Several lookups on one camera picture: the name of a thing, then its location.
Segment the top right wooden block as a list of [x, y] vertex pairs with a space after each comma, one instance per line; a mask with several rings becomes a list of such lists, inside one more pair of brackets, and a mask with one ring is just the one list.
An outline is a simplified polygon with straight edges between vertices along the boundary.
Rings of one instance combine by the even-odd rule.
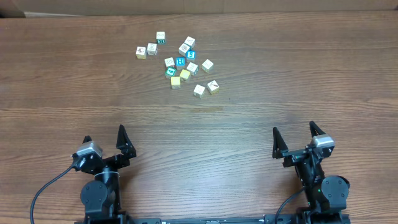
[[196, 40], [193, 37], [188, 36], [184, 43], [187, 44], [190, 48], [194, 48]]

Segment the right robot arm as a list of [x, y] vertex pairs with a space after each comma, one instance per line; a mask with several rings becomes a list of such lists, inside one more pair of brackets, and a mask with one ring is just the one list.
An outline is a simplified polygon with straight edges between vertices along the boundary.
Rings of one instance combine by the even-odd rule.
[[[305, 148], [290, 151], [280, 131], [274, 127], [274, 159], [283, 159], [284, 167], [294, 167], [302, 188], [291, 195], [279, 207], [271, 219], [274, 223], [336, 223], [348, 224], [350, 219], [342, 211], [346, 209], [349, 181], [339, 175], [325, 176], [321, 162], [330, 157], [335, 148], [333, 138], [320, 129], [314, 121], [309, 122], [312, 140]], [[306, 195], [308, 206], [300, 207], [290, 218], [281, 217], [283, 208], [301, 193]]]

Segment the wooden block bird picture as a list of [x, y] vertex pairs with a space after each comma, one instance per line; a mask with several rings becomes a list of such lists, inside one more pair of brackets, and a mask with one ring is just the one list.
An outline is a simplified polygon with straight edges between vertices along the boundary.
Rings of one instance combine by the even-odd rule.
[[145, 47], [138, 46], [136, 49], [136, 57], [138, 59], [146, 59], [147, 57], [147, 49]]

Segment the yellow top block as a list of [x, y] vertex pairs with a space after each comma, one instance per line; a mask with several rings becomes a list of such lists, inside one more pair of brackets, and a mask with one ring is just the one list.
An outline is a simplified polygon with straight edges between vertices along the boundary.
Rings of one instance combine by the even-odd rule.
[[186, 69], [182, 69], [179, 77], [180, 77], [181, 81], [188, 83], [191, 78], [191, 73], [190, 73], [190, 71], [188, 71]]

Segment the wooden block faint drawing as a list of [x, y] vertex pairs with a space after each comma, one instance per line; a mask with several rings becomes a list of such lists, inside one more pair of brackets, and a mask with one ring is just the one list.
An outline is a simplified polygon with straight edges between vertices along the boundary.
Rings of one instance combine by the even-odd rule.
[[166, 58], [165, 60], [164, 60], [164, 62], [165, 62], [165, 66], [168, 68], [168, 67], [173, 67], [173, 68], [175, 68], [175, 62], [174, 62], [174, 58], [173, 57], [169, 57], [169, 58]]

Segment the wooden block red letter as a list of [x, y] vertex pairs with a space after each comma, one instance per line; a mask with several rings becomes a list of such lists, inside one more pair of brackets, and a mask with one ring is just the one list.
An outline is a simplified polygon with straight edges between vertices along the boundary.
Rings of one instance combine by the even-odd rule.
[[157, 52], [158, 52], [157, 44], [148, 43], [147, 54], [148, 55], [157, 55]]

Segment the green number four block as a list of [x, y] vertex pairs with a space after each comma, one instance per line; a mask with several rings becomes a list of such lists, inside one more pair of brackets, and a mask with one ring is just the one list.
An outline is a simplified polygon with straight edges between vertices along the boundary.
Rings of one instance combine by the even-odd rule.
[[174, 67], [167, 67], [167, 68], [166, 68], [166, 71], [165, 71], [165, 77], [168, 78], [168, 79], [171, 79], [172, 77], [175, 76], [176, 72], [177, 72], [177, 69], [176, 69], [176, 68], [174, 68]]

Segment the pale wooden block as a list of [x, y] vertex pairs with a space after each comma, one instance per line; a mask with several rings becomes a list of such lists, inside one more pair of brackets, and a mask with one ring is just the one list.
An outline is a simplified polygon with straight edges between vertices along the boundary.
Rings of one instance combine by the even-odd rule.
[[193, 95], [196, 97], [202, 98], [205, 90], [206, 90], [205, 87], [203, 87], [201, 85], [196, 85], [196, 87], [193, 90]]

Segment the blue symbol block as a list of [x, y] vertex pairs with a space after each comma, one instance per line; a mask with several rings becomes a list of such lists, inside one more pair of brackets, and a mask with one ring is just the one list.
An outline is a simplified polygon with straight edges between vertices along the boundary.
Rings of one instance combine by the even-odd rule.
[[175, 59], [175, 66], [177, 70], [182, 70], [186, 66], [186, 58], [185, 57], [177, 57]]

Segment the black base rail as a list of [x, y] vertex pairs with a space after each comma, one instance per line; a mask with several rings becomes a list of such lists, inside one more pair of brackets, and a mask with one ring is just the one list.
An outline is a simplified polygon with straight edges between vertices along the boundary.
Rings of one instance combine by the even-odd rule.
[[305, 223], [305, 221], [297, 218], [296, 215], [279, 215], [277, 221], [275, 221], [275, 215], [264, 215], [256, 218], [188, 218], [188, 219], [171, 219], [161, 220], [160, 218], [133, 218], [127, 216], [126, 220], [120, 220], [115, 218], [113, 220], [97, 220], [93, 221], [90, 218], [86, 220], [75, 222], [75, 224], [84, 223], [129, 223], [129, 224], [294, 224], [294, 223]]

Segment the wooden block green seven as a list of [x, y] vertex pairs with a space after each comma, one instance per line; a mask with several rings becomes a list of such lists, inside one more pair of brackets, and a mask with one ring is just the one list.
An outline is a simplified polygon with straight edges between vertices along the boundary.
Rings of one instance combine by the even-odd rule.
[[198, 72], [198, 65], [193, 62], [190, 62], [187, 65], [187, 70], [191, 73], [191, 75], [195, 76]]

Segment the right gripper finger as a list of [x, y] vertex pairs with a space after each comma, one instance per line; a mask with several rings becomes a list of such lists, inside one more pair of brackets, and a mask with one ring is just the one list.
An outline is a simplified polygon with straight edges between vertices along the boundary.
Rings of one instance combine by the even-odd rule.
[[310, 121], [309, 126], [312, 137], [325, 134], [325, 132], [322, 129], [320, 129], [319, 126], [314, 121]]
[[280, 131], [277, 127], [273, 127], [273, 150], [272, 150], [272, 157], [274, 159], [283, 158], [284, 153], [289, 151]]

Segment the yellow block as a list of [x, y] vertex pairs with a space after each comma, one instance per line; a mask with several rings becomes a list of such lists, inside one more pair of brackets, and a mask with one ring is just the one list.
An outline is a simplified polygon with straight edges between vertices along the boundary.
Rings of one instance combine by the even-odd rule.
[[191, 78], [191, 73], [190, 73], [190, 71], [188, 71], [186, 69], [182, 69], [179, 77], [180, 77], [181, 81], [188, 83]]
[[181, 88], [180, 77], [171, 77], [170, 84], [171, 84], [172, 89], [174, 89], [174, 90], [180, 89]]

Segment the wooden block round picture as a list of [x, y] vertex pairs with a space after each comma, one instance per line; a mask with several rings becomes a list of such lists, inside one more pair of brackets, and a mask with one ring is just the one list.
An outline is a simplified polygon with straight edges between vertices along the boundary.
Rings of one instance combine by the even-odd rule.
[[187, 44], [182, 44], [179, 48], [178, 48], [178, 52], [180, 55], [182, 55], [183, 57], [185, 57], [187, 55], [187, 52], [191, 50], [191, 47]]

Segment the blue number five block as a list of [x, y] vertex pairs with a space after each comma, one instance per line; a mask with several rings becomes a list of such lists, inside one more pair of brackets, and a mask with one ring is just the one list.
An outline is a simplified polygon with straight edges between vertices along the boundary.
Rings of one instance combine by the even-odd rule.
[[194, 50], [189, 50], [186, 52], [187, 60], [195, 60], [197, 53]]

